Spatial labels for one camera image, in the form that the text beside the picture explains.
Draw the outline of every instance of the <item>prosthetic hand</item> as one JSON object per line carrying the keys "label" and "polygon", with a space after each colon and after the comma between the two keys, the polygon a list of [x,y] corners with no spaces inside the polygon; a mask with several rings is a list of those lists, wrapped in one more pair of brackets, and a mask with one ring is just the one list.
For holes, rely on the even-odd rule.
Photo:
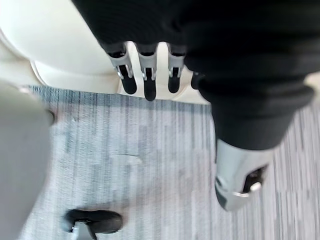
{"label": "prosthetic hand", "polygon": [[272,149],[246,150],[216,142],[215,193],[221,207],[234,211],[261,189],[273,159]]}

